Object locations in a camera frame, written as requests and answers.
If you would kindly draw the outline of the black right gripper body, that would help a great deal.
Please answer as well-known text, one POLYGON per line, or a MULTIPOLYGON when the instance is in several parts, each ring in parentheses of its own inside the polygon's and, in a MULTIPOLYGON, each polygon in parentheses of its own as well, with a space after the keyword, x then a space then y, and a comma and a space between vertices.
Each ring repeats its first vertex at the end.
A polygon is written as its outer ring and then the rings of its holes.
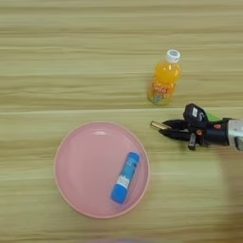
POLYGON ((195 150, 197 145, 209 146, 212 144, 228 146, 228 120, 208 121, 201 127, 190 127, 188 148, 195 150))

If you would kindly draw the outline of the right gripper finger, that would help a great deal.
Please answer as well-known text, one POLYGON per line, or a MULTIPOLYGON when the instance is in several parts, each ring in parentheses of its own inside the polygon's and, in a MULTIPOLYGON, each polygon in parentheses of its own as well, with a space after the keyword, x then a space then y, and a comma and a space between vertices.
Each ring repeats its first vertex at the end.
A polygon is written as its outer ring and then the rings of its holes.
POLYGON ((173 140, 189 141, 191 138, 188 131, 181 131, 177 129, 160 129, 159 132, 166 138, 173 140))
POLYGON ((185 120, 168 120, 164 121, 163 124, 170 127, 171 129, 187 129, 188 122, 185 120))

